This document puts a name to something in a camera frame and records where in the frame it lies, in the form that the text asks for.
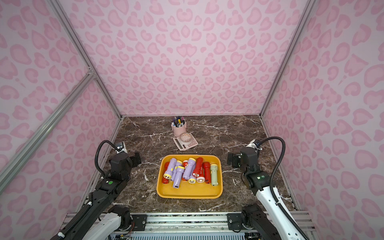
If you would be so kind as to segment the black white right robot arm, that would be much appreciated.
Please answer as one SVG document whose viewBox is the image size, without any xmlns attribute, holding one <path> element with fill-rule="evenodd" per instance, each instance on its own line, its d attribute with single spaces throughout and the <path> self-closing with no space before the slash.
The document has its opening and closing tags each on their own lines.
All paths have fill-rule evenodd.
<svg viewBox="0 0 384 240">
<path fill-rule="evenodd" d="M 255 230 L 262 240 L 307 240 L 273 186 L 272 177 L 261 170 L 259 156 L 256 147 L 244 147 L 236 155 L 228 153 L 227 164 L 241 170 L 244 184 L 262 204 L 245 206 L 238 215 L 227 214 L 228 228 L 235 233 Z"/>
</svg>

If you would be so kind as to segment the pale green flashlight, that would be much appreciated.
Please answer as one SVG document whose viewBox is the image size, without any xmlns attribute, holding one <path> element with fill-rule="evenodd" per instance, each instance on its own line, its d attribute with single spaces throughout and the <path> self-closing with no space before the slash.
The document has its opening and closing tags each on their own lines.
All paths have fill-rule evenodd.
<svg viewBox="0 0 384 240">
<path fill-rule="evenodd" d="M 211 170 L 211 185 L 212 186 L 218 186 L 218 165 L 217 164 L 211 164 L 210 167 Z"/>
</svg>

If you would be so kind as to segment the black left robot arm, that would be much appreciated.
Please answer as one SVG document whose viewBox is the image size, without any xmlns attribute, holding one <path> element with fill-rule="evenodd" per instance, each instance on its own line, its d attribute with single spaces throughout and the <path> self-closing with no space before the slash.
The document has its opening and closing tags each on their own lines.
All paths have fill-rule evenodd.
<svg viewBox="0 0 384 240">
<path fill-rule="evenodd" d="M 75 217 L 56 235 L 53 240 L 81 240 L 86 236 L 92 225 L 104 210 L 125 189 L 131 179 L 131 171 L 142 163 L 140 153 L 130 157 L 121 152 L 110 159 L 111 171 L 96 186 L 96 190 L 89 193 L 88 202 L 83 205 Z"/>
</svg>

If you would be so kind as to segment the red white flashlight emblem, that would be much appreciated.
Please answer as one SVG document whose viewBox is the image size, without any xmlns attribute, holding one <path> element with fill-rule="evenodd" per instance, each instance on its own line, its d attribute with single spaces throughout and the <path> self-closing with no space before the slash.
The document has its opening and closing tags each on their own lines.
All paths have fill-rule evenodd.
<svg viewBox="0 0 384 240">
<path fill-rule="evenodd" d="M 204 175 L 203 169 L 200 169 L 199 176 L 197 177 L 197 182 L 198 183 L 204 183 L 205 182 L 205 175 Z"/>
</svg>

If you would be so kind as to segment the beige tape roll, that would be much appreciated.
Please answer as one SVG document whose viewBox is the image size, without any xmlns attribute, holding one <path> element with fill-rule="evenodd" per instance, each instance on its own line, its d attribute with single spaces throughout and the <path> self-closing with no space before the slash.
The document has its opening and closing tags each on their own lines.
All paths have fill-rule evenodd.
<svg viewBox="0 0 384 240">
<path fill-rule="evenodd" d="M 185 142 L 185 143 L 188 143 L 188 142 L 191 142 L 192 139 L 193 139 L 193 136 L 192 134 L 190 133 L 183 133 L 179 136 L 179 139 L 182 141 L 182 142 Z"/>
</svg>

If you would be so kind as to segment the plain red flashlight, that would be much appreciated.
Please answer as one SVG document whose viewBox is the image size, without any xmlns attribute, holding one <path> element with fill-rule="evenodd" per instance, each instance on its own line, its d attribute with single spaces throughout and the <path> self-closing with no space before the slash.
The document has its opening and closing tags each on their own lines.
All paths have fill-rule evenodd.
<svg viewBox="0 0 384 240">
<path fill-rule="evenodd" d="M 209 162 L 203 162 L 203 170 L 204 170 L 205 183 L 210 184 L 211 183 L 211 164 Z"/>
</svg>

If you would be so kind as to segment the yellow plastic tray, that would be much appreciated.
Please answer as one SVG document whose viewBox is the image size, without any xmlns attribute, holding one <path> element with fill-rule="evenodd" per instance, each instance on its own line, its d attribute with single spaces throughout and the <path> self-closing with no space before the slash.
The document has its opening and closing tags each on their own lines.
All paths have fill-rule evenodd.
<svg viewBox="0 0 384 240">
<path fill-rule="evenodd" d="M 212 155 L 168 155 L 161 161 L 157 194 L 169 199 L 217 199 L 223 193 L 222 165 Z"/>
</svg>

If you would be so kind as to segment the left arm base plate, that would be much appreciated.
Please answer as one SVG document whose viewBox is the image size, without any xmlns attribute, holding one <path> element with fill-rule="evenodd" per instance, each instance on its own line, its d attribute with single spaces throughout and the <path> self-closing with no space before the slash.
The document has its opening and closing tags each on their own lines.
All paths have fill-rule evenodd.
<svg viewBox="0 0 384 240">
<path fill-rule="evenodd" d="M 108 210 L 108 214 L 112 214 L 113 218 L 119 222 L 116 231 L 144 231 L 146 228 L 147 214 L 132 214 L 128 207 L 122 205 L 113 206 Z"/>
</svg>

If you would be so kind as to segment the pink metal pen bucket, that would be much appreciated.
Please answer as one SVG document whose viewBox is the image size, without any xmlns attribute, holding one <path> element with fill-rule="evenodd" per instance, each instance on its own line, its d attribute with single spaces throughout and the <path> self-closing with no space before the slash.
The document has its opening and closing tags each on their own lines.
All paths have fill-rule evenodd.
<svg viewBox="0 0 384 240">
<path fill-rule="evenodd" d="M 179 137 L 180 135 L 187 132 L 186 120 L 184 117 L 181 116 L 173 118 L 171 127 L 175 137 Z"/>
</svg>

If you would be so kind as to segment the aluminium front rail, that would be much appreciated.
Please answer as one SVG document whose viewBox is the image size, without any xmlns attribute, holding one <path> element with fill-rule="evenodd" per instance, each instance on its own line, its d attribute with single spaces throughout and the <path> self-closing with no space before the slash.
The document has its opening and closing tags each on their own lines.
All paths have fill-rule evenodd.
<svg viewBox="0 0 384 240">
<path fill-rule="evenodd" d="M 115 231 L 110 240 L 257 240 L 241 222 L 241 212 L 132 213 L 133 230 Z"/>
</svg>

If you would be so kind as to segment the pink calculator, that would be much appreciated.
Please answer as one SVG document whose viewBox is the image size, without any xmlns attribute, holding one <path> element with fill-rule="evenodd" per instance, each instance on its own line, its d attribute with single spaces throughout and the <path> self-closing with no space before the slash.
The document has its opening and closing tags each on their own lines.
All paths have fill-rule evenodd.
<svg viewBox="0 0 384 240">
<path fill-rule="evenodd" d="M 182 142 L 179 137 L 175 137 L 173 138 L 173 141 L 174 143 L 176 144 L 177 148 L 180 150 L 180 151 L 187 151 L 191 148 L 194 148 L 198 145 L 198 142 L 197 140 L 194 138 L 193 136 L 193 139 L 191 142 L 188 142 L 188 143 L 185 143 L 185 142 Z"/>
</svg>

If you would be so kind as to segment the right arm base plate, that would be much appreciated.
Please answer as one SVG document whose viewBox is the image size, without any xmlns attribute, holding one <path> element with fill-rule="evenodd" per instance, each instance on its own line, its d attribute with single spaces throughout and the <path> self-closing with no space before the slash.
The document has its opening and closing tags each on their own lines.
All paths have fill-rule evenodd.
<svg viewBox="0 0 384 240">
<path fill-rule="evenodd" d="M 245 206 L 240 213 L 227 214 L 227 223 L 229 230 L 236 233 L 241 230 L 268 231 L 274 227 L 258 204 Z"/>
</svg>

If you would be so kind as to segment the purple flashlight group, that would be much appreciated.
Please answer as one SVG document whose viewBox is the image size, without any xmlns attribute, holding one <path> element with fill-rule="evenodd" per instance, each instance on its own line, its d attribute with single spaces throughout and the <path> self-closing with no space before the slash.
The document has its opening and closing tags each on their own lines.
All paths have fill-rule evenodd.
<svg viewBox="0 0 384 240">
<path fill-rule="evenodd" d="M 195 184 L 197 182 L 196 177 L 190 175 L 188 182 L 189 184 Z"/>
</svg>

